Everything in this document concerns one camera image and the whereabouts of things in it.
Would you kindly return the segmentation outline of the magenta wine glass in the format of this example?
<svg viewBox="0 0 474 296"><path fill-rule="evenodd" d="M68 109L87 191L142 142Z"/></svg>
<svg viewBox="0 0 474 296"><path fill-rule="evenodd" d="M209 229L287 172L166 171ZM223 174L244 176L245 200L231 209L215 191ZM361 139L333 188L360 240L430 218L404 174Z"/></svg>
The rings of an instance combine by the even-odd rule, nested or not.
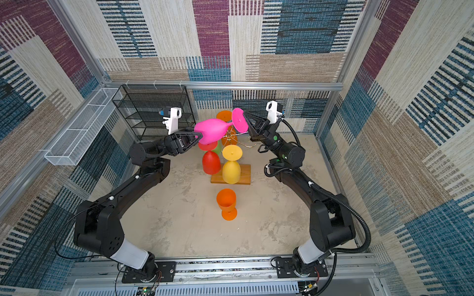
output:
<svg viewBox="0 0 474 296"><path fill-rule="evenodd" d="M234 127L238 133L246 133L248 131L249 126L244 118L244 111L241 108L235 108L232 111L231 122L210 118L197 123L194 127L194 132L201 133L202 138L199 140L199 143L207 145L222 139L229 127Z"/></svg>

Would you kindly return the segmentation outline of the yellow wine glass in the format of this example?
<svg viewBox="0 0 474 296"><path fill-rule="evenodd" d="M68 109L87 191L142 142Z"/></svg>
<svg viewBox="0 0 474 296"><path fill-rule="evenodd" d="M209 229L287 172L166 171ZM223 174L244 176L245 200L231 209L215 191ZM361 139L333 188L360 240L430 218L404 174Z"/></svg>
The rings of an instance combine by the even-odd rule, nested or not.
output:
<svg viewBox="0 0 474 296"><path fill-rule="evenodd" d="M222 178L226 183L234 185L241 178L238 160L242 158L243 151L237 145L229 145L223 149L222 156L227 161L222 168Z"/></svg>

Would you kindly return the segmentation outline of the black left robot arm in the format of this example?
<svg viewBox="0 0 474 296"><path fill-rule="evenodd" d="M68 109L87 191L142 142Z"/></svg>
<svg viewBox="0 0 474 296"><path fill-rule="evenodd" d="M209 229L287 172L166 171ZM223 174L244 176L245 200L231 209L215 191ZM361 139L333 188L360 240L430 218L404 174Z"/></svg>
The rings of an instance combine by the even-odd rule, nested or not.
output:
<svg viewBox="0 0 474 296"><path fill-rule="evenodd" d="M129 154L138 172L109 194L77 207L74 244L125 265L132 282L156 279L154 254L128 241L120 220L142 195L168 177L170 157L184 154L201 139L201 133L185 128L156 141L133 144Z"/></svg>

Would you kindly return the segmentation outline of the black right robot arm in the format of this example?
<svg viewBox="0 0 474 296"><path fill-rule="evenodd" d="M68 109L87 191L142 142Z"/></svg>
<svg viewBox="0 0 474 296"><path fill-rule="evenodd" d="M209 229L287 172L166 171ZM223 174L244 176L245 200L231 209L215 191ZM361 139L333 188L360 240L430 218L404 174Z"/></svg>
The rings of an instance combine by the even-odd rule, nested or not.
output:
<svg viewBox="0 0 474 296"><path fill-rule="evenodd" d="M309 208L309 240L297 247L292 260L297 276L308 276L315 265L337 253L359 254L368 250L372 235L362 215L342 195L325 190L302 171L306 150L298 137L285 141L278 133L280 124L289 123L277 117L275 123L244 112L252 142L260 142L260 152L272 152L275 158L265 166L268 178L288 186Z"/></svg>

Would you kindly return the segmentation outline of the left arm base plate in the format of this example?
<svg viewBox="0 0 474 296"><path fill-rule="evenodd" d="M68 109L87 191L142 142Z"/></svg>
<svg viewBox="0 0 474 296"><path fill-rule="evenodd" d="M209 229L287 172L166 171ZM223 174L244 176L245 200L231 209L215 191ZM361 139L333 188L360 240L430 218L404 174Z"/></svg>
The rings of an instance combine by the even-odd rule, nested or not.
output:
<svg viewBox="0 0 474 296"><path fill-rule="evenodd" d="M123 284L157 284L174 280L176 261L149 262L140 270L126 267L121 282Z"/></svg>

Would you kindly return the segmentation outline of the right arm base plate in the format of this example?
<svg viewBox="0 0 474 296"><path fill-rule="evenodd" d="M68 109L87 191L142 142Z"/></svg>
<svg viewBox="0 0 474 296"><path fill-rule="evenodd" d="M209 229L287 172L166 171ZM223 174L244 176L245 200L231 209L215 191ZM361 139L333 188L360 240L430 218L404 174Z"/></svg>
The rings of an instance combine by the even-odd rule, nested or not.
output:
<svg viewBox="0 0 474 296"><path fill-rule="evenodd" d="M306 264L296 257L274 257L270 265L276 269L278 278L317 278L327 277L329 272L324 260Z"/></svg>

